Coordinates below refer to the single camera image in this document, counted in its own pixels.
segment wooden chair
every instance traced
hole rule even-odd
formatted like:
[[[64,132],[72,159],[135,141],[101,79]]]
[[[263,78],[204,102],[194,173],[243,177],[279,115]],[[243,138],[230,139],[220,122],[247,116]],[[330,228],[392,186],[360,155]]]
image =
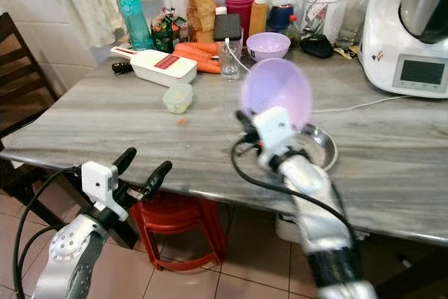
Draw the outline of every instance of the wooden chair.
[[[57,98],[10,15],[0,15],[0,151],[2,138],[36,120]],[[42,168],[14,168],[0,158],[0,189],[23,204],[34,196],[33,183],[46,178]],[[50,225],[62,223],[39,201],[31,210]]]

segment stainless steel bowl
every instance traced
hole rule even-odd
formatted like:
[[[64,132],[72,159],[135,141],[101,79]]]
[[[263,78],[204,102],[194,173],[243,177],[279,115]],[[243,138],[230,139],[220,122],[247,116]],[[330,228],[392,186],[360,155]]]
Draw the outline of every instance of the stainless steel bowl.
[[[311,162],[328,171],[336,162],[337,147],[333,138],[319,126],[306,124],[297,133],[297,150],[303,149]]]

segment red plastic stool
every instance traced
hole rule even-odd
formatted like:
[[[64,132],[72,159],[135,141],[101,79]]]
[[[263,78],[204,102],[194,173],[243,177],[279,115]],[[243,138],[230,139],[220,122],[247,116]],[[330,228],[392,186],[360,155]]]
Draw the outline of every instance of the red plastic stool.
[[[138,202],[130,213],[136,221],[156,270],[163,267],[173,271],[186,271],[201,267],[208,262],[220,264],[227,252],[227,239],[218,218],[218,203],[198,197],[188,197],[159,192],[151,201]],[[154,234],[173,235],[199,226],[204,233],[211,253],[185,263],[170,263],[160,260],[160,252]]]

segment power cord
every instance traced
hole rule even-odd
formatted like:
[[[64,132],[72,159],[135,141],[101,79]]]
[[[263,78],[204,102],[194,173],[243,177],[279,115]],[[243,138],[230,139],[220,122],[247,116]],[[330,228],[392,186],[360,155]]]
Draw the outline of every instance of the power cord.
[[[232,49],[230,49],[230,46],[229,46],[230,39],[229,38],[225,38],[224,42],[225,42],[225,45],[227,46],[227,49],[229,50],[230,54],[235,59],[235,61],[237,61],[241,67],[243,67],[248,73],[250,73],[251,71],[249,70],[249,68],[246,67],[244,64],[242,64],[241,61],[239,61],[239,58],[232,52]]]
[[[354,110],[354,109],[363,108],[364,106],[370,106],[370,105],[373,105],[373,104],[378,104],[378,103],[382,103],[382,102],[391,101],[391,100],[393,100],[393,99],[401,99],[401,98],[408,98],[408,97],[412,97],[412,96],[409,96],[409,95],[403,95],[403,96],[396,96],[396,97],[387,97],[387,98],[378,99],[377,101],[373,101],[373,102],[369,102],[369,103],[364,103],[364,104],[358,104],[358,105],[349,106],[349,107],[347,107],[347,108],[334,108],[334,109],[314,110],[313,113],[327,113],[327,112],[350,111],[350,110]]]
[[[339,203],[339,206],[341,208],[342,214],[339,213],[338,211],[336,211],[335,209],[333,209],[332,207],[328,206],[327,204],[325,204],[313,197],[310,197],[306,194],[303,194],[303,193],[300,193],[300,192],[297,192],[295,190],[291,190],[291,189],[288,189],[285,187],[276,186],[274,184],[267,183],[264,181],[259,181],[257,179],[252,178],[251,176],[247,175],[246,173],[244,173],[239,168],[237,161],[235,160],[235,157],[238,156],[237,147],[241,144],[247,144],[247,141],[245,140],[244,137],[241,138],[239,141],[237,141],[232,146],[232,149],[230,151],[230,160],[232,161],[232,165],[233,165],[235,171],[237,171],[238,175],[240,175],[241,178],[243,178],[244,180],[246,180],[254,185],[266,188],[268,190],[274,190],[279,193],[300,197],[300,198],[302,198],[308,202],[311,202],[312,204],[315,204],[316,206],[328,211],[330,214],[332,214],[334,217],[336,217],[339,221],[341,221],[346,226],[347,230],[349,231],[353,247],[354,247],[355,251],[357,251],[358,255],[360,254],[360,249],[359,249],[358,241],[356,241],[354,229],[353,229],[352,225],[350,224],[350,222],[348,222],[346,219],[346,213],[345,213],[345,209],[344,209],[344,204],[342,202],[342,198],[340,196],[339,191],[337,190],[336,185],[333,182],[332,182],[331,186],[332,186],[332,189],[335,191],[335,195],[336,195],[337,201]]]
[[[76,171],[75,167],[70,167],[70,168],[66,168],[66,169],[61,169],[61,170],[55,172],[53,175],[51,175],[47,179],[47,181],[45,181],[45,183],[42,185],[42,187],[36,192],[36,194],[34,194],[34,196],[31,199],[31,201],[29,201],[29,204],[25,208],[25,211],[24,211],[24,213],[22,215],[22,218],[20,219],[19,227],[17,229],[17,234],[15,236],[14,252],[13,252],[13,278],[14,278],[15,294],[17,296],[17,299],[25,299],[25,294],[23,293],[23,287],[22,287],[22,267],[23,267],[23,262],[25,260],[26,252],[28,251],[28,249],[31,246],[32,242],[34,240],[36,240],[36,238],[39,235],[42,235],[45,232],[45,231],[41,230],[40,232],[36,233],[30,239],[30,242],[28,242],[27,245],[25,246],[26,250],[24,249],[23,252],[22,252],[22,255],[20,257],[20,262],[19,262],[20,238],[22,236],[22,231],[23,231],[23,226],[25,224],[25,219],[26,219],[26,217],[27,217],[27,215],[28,215],[28,213],[29,213],[33,203],[35,203],[35,201],[39,198],[39,196],[42,194],[42,192],[48,187],[48,185],[50,185],[50,183],[52,183],[53,180],[55,180],[62,173],[76,174],[77,171]]]
[[[232,49],[230,49],[230,45],[229,45],[230,44],[230,40],[229,40],[229,38],[225,38],[224,42],[225,42],[225,45],[227,46],[227,49],[229,50],[230,54],[235,59],[235,61],[237,61],[241,67],[243,67],[248,73],[250,73],[251,70],[249,68],[247,68],[244,64],[242,64],[241,61],[239,60],[239,58],[232,52]],[[370,105],[374,105],[374,104],[378,104],[378,103],[382,103],[382,102],[391,101],[393,99],[401,99],[401,98],[409,98],[409,97],[412,97],[412,96],[402,95],[402,96],[396,96],[396,97],[387,97],[387,98],[383,98],[383,99],[378,99],[377,101],[373,101],[373,102],[368,102],[368,103],[364,103],[364,104],[357,104],[357,105],[353,105],[353,106],[348,106],[346,108],[333,108],[333,109],[324,109],[324,110],[314,110],[314,111],[312,111],[312,113],[328,113],[328,112],[350,111],[350,110],[354,110],[354,109],[363,108],[365,106],[370,106]]]

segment glass cup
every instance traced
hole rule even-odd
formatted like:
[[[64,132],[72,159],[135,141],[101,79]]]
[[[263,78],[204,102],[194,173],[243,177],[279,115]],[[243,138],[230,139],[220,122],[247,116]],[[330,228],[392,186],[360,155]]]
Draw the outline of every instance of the glass cup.
[[[300,25],[302,39],[325,34],[329,42],[334,43],[342,26],[346,7],[347,0],[303,0]]]
[[[241,59],[242,40],[229,41],[230,50]],[[219,42],[219,67],[224,80],[235,81],[239,78],[239,63],[233,57],[224,41]]]

